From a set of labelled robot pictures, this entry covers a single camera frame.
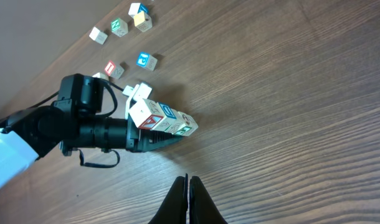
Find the wood grain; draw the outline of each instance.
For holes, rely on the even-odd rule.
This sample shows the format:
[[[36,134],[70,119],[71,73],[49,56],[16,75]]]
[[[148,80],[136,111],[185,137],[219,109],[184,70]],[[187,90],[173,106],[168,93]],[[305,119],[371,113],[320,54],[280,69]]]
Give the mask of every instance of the wood grain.
[[[163,150],[121,151],[110,170],[54,149],[0,190],[0,223],[146,223],[186,172],[229,223],[380,223],[379,0],[145,3],[152,29],[129,22],[129,34],[104,45],[85,34],[0,118],[58,90],[62,77],[114,60],[127,66],[117,84],[148,82],[152,99],[191,114],[199,129]],[[130,21],[129,5],[97,27]],[[158,59],[154,72],[135,65],[142,51]],[[117,95],[113,117],[122,118]]]

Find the brown wooden surface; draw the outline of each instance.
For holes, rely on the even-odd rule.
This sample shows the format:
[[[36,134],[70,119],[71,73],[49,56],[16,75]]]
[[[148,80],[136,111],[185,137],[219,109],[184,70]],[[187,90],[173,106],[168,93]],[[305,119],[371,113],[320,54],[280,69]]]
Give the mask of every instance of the brown wooden surface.
[[[129,34],[104,45],[84,35],[0,117],[111,59],[126,63],[117,84],[147,81],[152,99],[193,115],[199,130],[160,151],[122,150],[107,170],[54,149],[0,190],[0,223],[146,223],[186,172],[229,223],[380,222],[380,1],[146,3],[151,30],[130,22]],[[129,5],[97,27],[129,21]],[[156,55],[157,70],[135,65],[141,51]]]

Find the wooden table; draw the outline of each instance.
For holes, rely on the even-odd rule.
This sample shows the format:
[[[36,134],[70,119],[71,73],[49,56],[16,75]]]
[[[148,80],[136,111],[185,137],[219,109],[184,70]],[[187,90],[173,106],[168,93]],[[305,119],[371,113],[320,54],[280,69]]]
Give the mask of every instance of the wooden table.
[[[154,24],[145,33],[130,3],[97,24],[119,16],[129,34],[104,45],[85,34],[0,117],[116,60],[126,72],[115,83],[148,82],[151,99],[200,128],[160,151],[122,150],[114,169],[80,167],[77,152],[54,149],[0,190],[0,223],[146,223],[185,173],[229,223],[380,222],[380,1],[155,0],[145,2]],[[140,52],[159,60],[154,72],[136,66]]]

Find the block with green letter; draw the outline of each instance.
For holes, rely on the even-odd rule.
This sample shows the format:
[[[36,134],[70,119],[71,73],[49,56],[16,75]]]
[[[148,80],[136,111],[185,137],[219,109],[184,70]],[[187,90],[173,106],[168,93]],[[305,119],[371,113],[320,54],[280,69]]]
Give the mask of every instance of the block with green letter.
[[[128,24],[121,18],[116,18],[111,22],[111,32],[119,37],[128,33]]]

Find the gray wall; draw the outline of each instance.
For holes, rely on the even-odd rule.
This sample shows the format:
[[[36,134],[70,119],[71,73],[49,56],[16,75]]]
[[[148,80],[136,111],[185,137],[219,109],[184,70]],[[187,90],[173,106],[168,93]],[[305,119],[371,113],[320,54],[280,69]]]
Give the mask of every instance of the gray wall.
[[[0,0],[0,109],[122,0]]]

